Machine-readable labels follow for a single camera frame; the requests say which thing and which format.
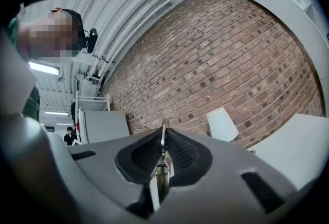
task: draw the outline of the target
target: headphones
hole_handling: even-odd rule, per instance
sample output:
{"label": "headphones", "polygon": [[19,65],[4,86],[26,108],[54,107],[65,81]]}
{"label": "headphones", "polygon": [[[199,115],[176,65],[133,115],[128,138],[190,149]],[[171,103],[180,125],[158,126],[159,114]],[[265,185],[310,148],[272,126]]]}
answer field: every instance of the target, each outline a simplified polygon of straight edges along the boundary
{"label": "headphones", "polygon": [[82,25],[81,15],[79,13],[71,9],[62,9],[62,10],[70,13],[72,18],[74,18],[78,22],[78,29],[79,29],[78,31],[79,31],[79,40],[80,40],[79,45],[82,45],[79,46],[80,48],[78,49],[78,51],[80,51],[82,48],[86,48],[88,53],[92,53],[94,51],[95,44],[98,38],[97,30],[95,28],[92,28],[90,32],[84,30]]}
{"label": "headphones", "polygon": [[87,33],[88,35],[85,37],[84,48],[87,49],[88,53],[92,53],[94,51],[94,47],[98,38],[97,30],[95,28],[92,28],[90,32]]}

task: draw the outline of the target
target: white table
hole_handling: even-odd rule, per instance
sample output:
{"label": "white table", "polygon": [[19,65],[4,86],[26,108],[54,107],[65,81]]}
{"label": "white table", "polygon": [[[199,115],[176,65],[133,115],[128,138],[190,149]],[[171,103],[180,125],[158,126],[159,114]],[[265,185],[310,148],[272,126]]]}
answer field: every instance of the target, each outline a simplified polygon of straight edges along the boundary
{"label": "white table", "polygon": [[329,118],[295,114],[274,134],[250,147],[300,190],[318,177],[329,154]]}

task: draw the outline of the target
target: ceiling light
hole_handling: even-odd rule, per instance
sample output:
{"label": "ceiling light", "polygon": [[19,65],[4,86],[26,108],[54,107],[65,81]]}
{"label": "ceiling light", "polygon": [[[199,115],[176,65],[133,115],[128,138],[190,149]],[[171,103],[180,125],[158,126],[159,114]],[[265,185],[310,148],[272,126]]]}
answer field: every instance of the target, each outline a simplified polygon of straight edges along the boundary
{"label": "ceiling light", "polygon": [[41,63],[35,63],[35,62],[29,62],[29,64],[32,70],[42,71],[53,75],[60,74],[60,69],[58,67],[41,64]]}
{"label": "ceiling light", "polygon": [[60,113],[58,111],[45,111],[45,114],[48,114],[48,115],[68,115],[68,113]]}

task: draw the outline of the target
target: black hair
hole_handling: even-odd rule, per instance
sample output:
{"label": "black hair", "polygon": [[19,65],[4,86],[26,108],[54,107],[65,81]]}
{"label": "black hair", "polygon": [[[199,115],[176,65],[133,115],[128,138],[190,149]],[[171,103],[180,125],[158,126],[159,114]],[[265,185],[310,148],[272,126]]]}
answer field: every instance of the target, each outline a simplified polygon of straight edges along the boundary
{"label": "black hair", "polygon": [[70,44],[69,50],[72,51],[72,56],[76,56],[86,45],[86,37],[83,30],[83,22],[81,19],[81,15],[71,9],[62,9],[69,13],[73,19],[74,24],[78,26],[78,43],[77,44]]}

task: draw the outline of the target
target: wall-mounted camera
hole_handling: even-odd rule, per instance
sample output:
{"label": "wall-mounted camera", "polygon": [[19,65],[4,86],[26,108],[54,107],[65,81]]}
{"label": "wall-mounted camera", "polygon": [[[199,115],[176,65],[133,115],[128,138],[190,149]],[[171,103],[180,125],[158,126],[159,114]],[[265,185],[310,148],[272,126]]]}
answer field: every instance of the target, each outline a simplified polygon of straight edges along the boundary
{"label": "wall-mounted camera", "polygon": [[97,38],[97,30],[95,28],[91,29],[88,36],[86,37],[86,49],[88,53],[92,53],[94,51]]}

